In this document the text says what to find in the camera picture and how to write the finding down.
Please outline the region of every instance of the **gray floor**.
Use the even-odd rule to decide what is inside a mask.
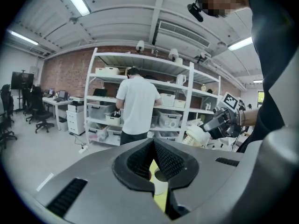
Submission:
[[[49,128],[49,133],[40,129],[37,134],[35,122],[29,125],[21,112],[12,118],[12,130],[18,140],[9,141],[7,148],[2,150],[2,165],[13,184],[33,196],[49,174],[56,175],[88,154],[114,147],[91,144],[88,150],[79,154],[81,146],[74,144],[75,137],[59,131],[54,118],[48,119],[55,124]],[[86,142],[85,134],[79,139]]]

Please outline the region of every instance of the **white t-shirt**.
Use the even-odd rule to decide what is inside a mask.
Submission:
[[[155,100],[160,99],[156,87],[143,77],[134,77],[122,81],[116,98],[125,100],[123,132],[132,135],[148,132]]]

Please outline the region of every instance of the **red brick wall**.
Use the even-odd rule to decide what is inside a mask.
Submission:
[[[46,60],[43,66],[42,77],[41,77],[41,87],[43,90],[48,90],[54,88],[56,91],[65,90],[71,96],[84,96],[86,76],[89,67],[89,62],[92,57],[94,48],[92,49],[83,49],[80,51],[69,52],[56,56],[52,59]],[[128,52],[136,53],[136,49],[133,47],[126,46],[106,46],[99,47],[99,52]],[[145,49],[142,52],[142,55],[153,56],[150,49]],[[165,52],[159,51],[158,57],[162,59],[168,59],[168,54]],[[189,66],[189,62],[184,60],[184,65]],[[99,59],[95,58],[93,64],[92,72],[95,72],[96,67],[104,67],[104,63]],[[205,69],[199,65],[195,65],[195,68],[203,71],[213,77],[218,78],[216,74],[211,72],[208,69]],[[153,72],[142,71],[142,75],[153,75],[158,80],[161,81],[175,81],[175,78],[168,75],[162,75]],[[94,80],[89,86],[89,94],[92,94],[95,88],[101,87],[101,81]],[[116,89],[118,85],[112,83],[105,83],[105,88],[108,90],[107,95],[115,97]],[[199,84],[194,84],[194,88],[199,89]],[[209,87],[213,90],[214,94],[218,92],[218,83],[209,84]],[[222,80],[221,81],[221,93],[224,94],[226,91],[232,93],[233,95],[240,96],[240,91],[236,89],[230,83]],[[179,95],[179,99],[185,99],[184,95]],[[191,107],[199,108],[201,99],[197,97],[192,98]]]

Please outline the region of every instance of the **trash can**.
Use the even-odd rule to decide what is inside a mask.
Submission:
[[[67,120],[64,118],[59,118],[59,125],[61,128],[61,131],[68,131],[68,127],[67,127]]]

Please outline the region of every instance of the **desk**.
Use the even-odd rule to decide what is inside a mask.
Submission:
[[[53,109],[53,116],[54,117],[56,116],[56,122],[57,122],[57,128],[58,128],[58,130],[61,130],[60,125],[59,125],[58,106],[59,105],[69,105],[69,104],[72,103],[72,101],[66,100],[66,101],[56,102],[54,99],[55,98],[43,97],[43,102],[55,106],[55,109]]]

